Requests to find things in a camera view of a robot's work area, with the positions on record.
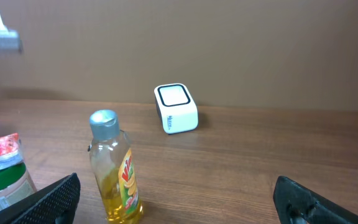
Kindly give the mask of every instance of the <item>dish soap bottle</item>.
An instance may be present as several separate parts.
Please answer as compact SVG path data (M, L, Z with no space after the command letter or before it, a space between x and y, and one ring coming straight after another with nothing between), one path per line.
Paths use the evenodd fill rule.
M99 110L89 118L93 139L89 159L108 223L138 223L143 215L129 138L119 129L117 114Z

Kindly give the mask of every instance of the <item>jar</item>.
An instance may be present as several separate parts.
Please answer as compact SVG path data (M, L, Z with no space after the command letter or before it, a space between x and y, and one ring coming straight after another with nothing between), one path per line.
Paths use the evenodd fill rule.
M0 211L36 191L24 163L0 170Z

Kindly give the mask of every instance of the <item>wood grain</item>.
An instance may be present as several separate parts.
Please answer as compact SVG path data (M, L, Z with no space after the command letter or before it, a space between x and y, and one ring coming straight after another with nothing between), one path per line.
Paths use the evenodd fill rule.
M89 115L119 115L145 203L142 223L278 223L275 181L286 175L358 214L358 113L200 106L200 125L167 135L155 105L1 100L0 136L18 132L38 189L76 172L75 223L104 223L86 151Z

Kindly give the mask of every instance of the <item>brown wall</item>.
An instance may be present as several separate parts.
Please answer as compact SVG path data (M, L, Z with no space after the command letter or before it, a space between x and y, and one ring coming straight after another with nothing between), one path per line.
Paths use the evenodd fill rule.
M0 0L0 97L358 110L356 0Z

